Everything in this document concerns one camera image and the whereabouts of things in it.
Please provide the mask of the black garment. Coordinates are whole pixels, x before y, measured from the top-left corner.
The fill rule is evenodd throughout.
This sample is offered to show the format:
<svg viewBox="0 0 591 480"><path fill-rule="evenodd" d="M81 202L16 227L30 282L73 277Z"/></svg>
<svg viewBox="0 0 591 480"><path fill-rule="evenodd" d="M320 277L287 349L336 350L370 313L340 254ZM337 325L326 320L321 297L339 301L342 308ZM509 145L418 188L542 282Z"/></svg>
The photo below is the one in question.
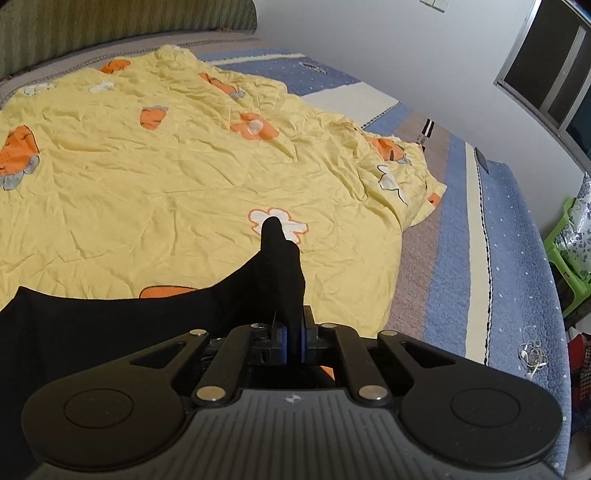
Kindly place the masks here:
<svg viewBox="0 0 591 480"><path fill-rule="evenodd" d="M253 323L286 329L284 361L238 398L199 407L205 347ZM214 286L160 298L81 300L20 288L1 313L5 479L322 477L325 425L344 396L304 359L300 250L280 220Z"/></svg>

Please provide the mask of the blue striped bed sheet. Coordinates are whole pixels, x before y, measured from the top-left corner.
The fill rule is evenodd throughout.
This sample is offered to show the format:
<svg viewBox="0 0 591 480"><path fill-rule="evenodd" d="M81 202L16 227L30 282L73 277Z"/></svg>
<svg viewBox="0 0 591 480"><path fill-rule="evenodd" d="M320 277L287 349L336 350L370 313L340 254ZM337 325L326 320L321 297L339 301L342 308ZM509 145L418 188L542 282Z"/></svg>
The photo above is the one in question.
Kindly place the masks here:
<svg viewBox="0 0 591 480"><path fill-rule="evenodd" d="M389 326L532 379L571 417L567 340L547 255L511 169L488 161L431 118L355 77L286 49L204 54L228 70L287 85L363 130L417 143L446 193L406 231Z"/></svg>

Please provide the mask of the yellow floral quilt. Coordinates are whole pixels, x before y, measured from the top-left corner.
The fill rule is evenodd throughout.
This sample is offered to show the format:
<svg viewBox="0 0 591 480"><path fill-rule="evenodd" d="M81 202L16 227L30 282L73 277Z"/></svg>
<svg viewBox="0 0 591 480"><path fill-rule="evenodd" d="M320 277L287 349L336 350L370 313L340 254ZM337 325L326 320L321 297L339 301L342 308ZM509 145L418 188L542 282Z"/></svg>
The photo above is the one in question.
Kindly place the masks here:
<svg viewBox="0 0 591 480"><path fill-rule="evenodd" d="M315 318L388 321L408 227L446 187L422 149L283 83L164 46L21 89L1 111L1 298L212 285L279 219Z"/></svg>

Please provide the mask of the black phone on bed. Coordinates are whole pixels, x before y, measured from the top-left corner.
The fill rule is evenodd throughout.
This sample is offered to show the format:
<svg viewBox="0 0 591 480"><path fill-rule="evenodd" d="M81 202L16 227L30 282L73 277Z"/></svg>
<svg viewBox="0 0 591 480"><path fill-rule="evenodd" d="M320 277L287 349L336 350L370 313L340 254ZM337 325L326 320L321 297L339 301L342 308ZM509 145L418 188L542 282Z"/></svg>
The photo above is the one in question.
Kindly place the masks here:
<svg viewBox="0 0 591 480"><path fill-rule="evenodd" d="M488 161L487 161L487 158L485 157L485 155L483 154L483 152L479 148L475 147L474 154L475 154L475 158L478 161L479 165L482 167L482 169L487 174L489 174L490 169L489 169Z"/></svg>

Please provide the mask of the grey brown pillow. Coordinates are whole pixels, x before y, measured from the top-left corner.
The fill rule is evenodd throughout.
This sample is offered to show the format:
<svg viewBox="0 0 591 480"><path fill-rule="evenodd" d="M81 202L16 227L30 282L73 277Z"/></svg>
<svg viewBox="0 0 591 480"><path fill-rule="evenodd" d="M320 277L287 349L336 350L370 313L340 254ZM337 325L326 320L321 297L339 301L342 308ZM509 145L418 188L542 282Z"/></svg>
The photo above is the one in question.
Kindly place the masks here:
<svg viewBox="0 0 591 480"><path fill-rule="evenodd" d="M79 50L65 56L42 62L1 83L1 107L22 88L29 85L51 82L77 70L99 68L108 61L119 57L134 57L153 52L164 45L197 50L197 53L218 53L244 50L252 46L263 47L263 41L253 34L240 32L172 32L168 34L145 35L109 42Z"/></svg>

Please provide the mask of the olive green headboard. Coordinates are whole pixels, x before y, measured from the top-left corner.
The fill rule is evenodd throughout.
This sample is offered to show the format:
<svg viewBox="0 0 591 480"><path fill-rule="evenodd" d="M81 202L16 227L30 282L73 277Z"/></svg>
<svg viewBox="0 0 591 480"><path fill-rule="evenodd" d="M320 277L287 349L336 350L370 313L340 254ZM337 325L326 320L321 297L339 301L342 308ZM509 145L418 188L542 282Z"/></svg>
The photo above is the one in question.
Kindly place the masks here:
<svg viewBox="0 0 591 480"><path fill-rule="evenodd" d="M13 0L1 3L1 76L121 39L174 31L254 31L252 1Z"/></svg>

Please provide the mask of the dark window with frame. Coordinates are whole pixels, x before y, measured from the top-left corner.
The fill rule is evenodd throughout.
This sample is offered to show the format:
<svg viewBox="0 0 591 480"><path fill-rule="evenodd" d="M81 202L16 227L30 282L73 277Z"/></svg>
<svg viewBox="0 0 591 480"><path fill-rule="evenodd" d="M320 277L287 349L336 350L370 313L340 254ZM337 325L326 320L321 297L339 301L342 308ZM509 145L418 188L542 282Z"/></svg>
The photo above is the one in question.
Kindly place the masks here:
<svg viewBox="0 0 591 480"><path fill-rule="evenodd" d="M495 84L590 171L590 3L536 1Z"/></svg>

